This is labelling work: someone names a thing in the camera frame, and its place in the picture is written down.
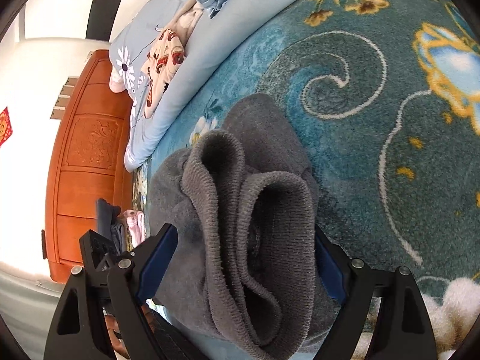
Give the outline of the grey sweatpants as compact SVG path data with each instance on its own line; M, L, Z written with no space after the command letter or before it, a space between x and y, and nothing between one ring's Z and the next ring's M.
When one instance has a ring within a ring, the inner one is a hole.
M315 353L335 320L317 275L319 198L298 137L266 94L172 153L151 177L150 229L178 231L156 298L191 332L253 359Z

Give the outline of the dark grey folded garment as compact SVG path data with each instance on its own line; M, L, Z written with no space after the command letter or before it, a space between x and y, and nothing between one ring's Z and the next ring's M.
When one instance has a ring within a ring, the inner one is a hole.
M120 207L100 198L96 201L96 215L97 232L113 242L119 254L125 252L127 250L125 224L120 217Z

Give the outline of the pink folded garment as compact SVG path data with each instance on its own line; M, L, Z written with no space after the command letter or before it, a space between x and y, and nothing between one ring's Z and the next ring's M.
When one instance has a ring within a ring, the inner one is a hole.
M136 248L146 239L145 215L142 211L126 210L123 217L131 236L132 246Z

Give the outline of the orange wooden headboard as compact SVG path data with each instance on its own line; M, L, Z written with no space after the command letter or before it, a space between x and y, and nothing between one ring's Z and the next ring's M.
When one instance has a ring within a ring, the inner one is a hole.
M46 186L42 248L52 281L65 283L82 263L79 239L96 228L102 198L126 210L133 178L124 165L132 100L109 88L108 52L92 53L60 121Z

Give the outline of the light blue daisy quilt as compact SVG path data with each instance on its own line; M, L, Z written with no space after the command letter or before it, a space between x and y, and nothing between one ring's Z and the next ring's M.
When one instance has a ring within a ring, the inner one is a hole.
M112 69L124 80L133 100L124 166L132 172L153 154L186 104L223 61L252 33L296 0L150 0L114 39ZM185 61L173 77L154 115L143 115L149 89L142 72L160 30L195 3L203 9L185 46Z

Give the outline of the cream fox print garment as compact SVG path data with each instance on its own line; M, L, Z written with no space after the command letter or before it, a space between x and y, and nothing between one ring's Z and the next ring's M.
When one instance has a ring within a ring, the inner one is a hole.
M150 119L173 77L185 61L185 46L203 15L203 9L195 3L176 15L153 42L147 53L142 72L148 77L149 88L145 98L143 115Z

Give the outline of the teal floral bed blanket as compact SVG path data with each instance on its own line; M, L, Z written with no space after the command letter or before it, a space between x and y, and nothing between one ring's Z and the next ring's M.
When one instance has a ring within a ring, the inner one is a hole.
M297 0L227 57L151 156L269 95L320 187L319 224L373 267L405 265L441 359L479 319L479 40L452 0Z

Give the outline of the red paper wall decoration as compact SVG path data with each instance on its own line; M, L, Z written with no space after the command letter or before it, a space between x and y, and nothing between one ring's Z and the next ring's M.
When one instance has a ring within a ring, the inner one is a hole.
M11 127L11 118L9 115L8 108L6 107L0 113L0 146L2 146L11 136L12 127Z

